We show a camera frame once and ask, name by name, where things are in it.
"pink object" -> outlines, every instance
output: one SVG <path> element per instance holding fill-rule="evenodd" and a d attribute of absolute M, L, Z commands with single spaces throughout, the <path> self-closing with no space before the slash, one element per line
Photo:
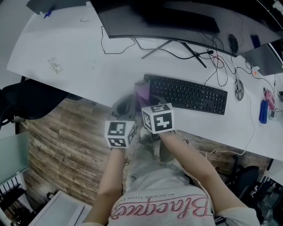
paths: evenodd
<path fill-rule="evenodd" d="M 269 108 L 271 110 L 274 110 L 274 108 L 275 108 L 275 99 L 274 99 L 274 96 L 273 96 L 272 92 L 269 91 L 268 89 L 265 89 L 264 97 L 265 97 L 265 100 L 268 101 Z"/>

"black stand leg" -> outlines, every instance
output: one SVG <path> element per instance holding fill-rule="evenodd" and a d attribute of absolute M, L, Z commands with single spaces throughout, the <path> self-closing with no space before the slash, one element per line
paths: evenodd
<path fill-rule="evenodd" d="M 158 46 L 156 49 L 151 50 L 148 54 L 144 55 L 141 59 L 145 59 L 146 57 L 148 57 L 149 55 L 153 54 L 154 52 L 156 52 L 157 50 L 161 49 L 163 46 L 166 46 L 167 44 L 171 43 L 172 41 L 167 41 L 165 43 L 163 43 L 162 45 Z"/>
<path fill-rule="evenodd" d="M 206 68 L 206 65 L 203 63 L 203 61 L 199 58 L 199 55 L 197 55 L 186 43 L 180 42 L 183 46 L 186 47 L 187 50 L 191 52 L 191 54 Z"/>
<path fill-rule="evenodd" d="M 156 52 L 157 50 L 161 49 L 162 47 L 168 45 L 169 43 L 171 43 L 172 41 L 167 41 L 165 43 L 163 43 L 162 45 L 158 46 L 157 48 L 151 50 L 148 54 L 144 55 L 141 59 L 145 59 L 146 57 L 148 57 L 149 55 L 153 54 L 154 52 Z M 203 63 L 203 61 L 199 58 L 199 55 L 197 53 L 195 53 L 186 43 L 184 42 L 180 42 L 183 46 L 185 46 L 185 48 L 187 50 L 189 50 L 191 52 L 191 54 L 206 68 L 206 65 Z"/>

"computer mouse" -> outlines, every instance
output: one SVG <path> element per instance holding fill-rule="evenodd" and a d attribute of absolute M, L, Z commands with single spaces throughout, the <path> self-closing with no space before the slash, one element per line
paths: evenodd
<path fill-rule="evenodd" d="M 236 98 L 239 101 L 241 101 L 244 97 L 244 93 L 245 93 L 244 85 L 241 82 L 241 80 L 237 79 L 236 82 L 235 82 L 235 96 L 236 96 Z"/>
<path fill-rule="evenodd" d="M 228 35 L 228 41 L 229 41 L 229 45 L 230 45 L 230 48 L 232 50 L 232 53 L 236 54 L 239 50 L 239 45 L 238 45 L 238 41 L 237 41 L 236 37 L 232 34 L 229 34 Z"/>

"computer monitor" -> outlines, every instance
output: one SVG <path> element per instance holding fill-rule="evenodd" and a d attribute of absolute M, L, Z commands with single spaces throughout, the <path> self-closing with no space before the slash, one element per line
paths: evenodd
<path fill-rule="evenodd" d="M 231 56 L 281 39 L 281 26 L 257 0 L 91 0 L 91 3 L 109 38 L 183 41 Z M 235 37 L 237 50 L 231 48 L 229 37 Z"/>

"white cable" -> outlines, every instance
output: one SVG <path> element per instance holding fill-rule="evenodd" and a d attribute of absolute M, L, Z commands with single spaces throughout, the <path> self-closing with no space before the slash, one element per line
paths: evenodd
<path fill-rule="evenodd" d="M 252 120 L 252 100 L 251 100 L 251 98 L 249 97 L 249 95 L 248 95 L 246 92 L 245 92 L 245 94 L 247 95 L 247 97 L 249 98 L 249 101 L 250 101 L 250 109 L 249 109 L 250 111 L 249 111 L 249 113 L 250 113 L 250 117 L 251 117 L 251 120 Z M 252 126 L 253 126 L 252 136 L 251 136 L 251 138 L 249 139 L 249 142 L 248 142 L 248 144 L 246 145 L 246 147 L 245 147 L 243 153 L 239 154 L 239 153 L 236 153 L 236 152 L 234 152 L 234 151 L 220 151 L 220 150 L 218 150 L 218 149 L 214 149 L 212 152 L 206 153 L 206 154 L 205 154 L 205 158 L 207 158 L 207 154 L 212 154 L 212 153 L 215 152 L 215 151 L 219 151 L 219 152 L 231 152 L 231 153 L 234 153 L 234 154 L 237 154 L 237 155 L 243 155 L 243 154 L 246 152 L 246 149 L 247 149 L 249 143 L 251 142 L 253 136 L 255 135 L 256 128 L 255 128 L 255 125 L 254 125 L 254 123 L 253 123 L 253 120 L 252 120 Z"/>

